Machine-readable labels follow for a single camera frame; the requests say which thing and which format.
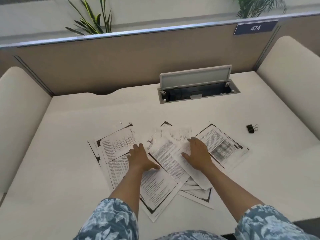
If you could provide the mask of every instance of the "white wall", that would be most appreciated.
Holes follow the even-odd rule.
[[[85,13],[78,0],[72,0]],[[100,12],[99,0],[87,0]],[[320,10],[320,0],[286,0],[288,11]],[[233,0],[107,0],[112,7],[113,31],[158,28],[236,19],[239,9]],[[0,6],[0,44],[74,36],[78,13],[66,0],[49,0]]]

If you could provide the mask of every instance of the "forearm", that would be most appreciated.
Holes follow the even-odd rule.
[[[137,218],[139,213],[142,174],[143,170],[139,168],[130,168],[118,187],[110,195],[110,198],[121,199],[130,206]]]
[[[220,198],[238,222],[246,210],[263,202],[221,172],[214,164],[202,170]]]

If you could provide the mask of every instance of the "black binder clip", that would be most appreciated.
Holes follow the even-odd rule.
[[[255,131],[258,131],[258,126],[259,125],[257,125],[257,124],[254,127],[251,124],[247,125],[248,132],[250,134],[253,134]]]

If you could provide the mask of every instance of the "open flap lid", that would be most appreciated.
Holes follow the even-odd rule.
[[[232,65],[215,66],[160,74],[161,89],[190,87],[229,80]]]

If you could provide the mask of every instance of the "desk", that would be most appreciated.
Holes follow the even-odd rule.
[[[168,104],[159,103],[159,84],[106,96],[54,97],[0,208],[0,238],[72,239],[77,234],[111,193],[87,140],[107,134],[117,120],[132,122],[143,135],[165,120],[193,130],[211,121],[251,149],[231,173],[233,180],[292,221],[319,217],[319,140],[255,72],[231,79],[240,94]],[[249,124],[259,124],[258,132],[249,134]],[[177,195],[155,223],[140,209],[140,239],[189,229],[234,232],[237,223],[216,193],[214,206],[210,210]]]

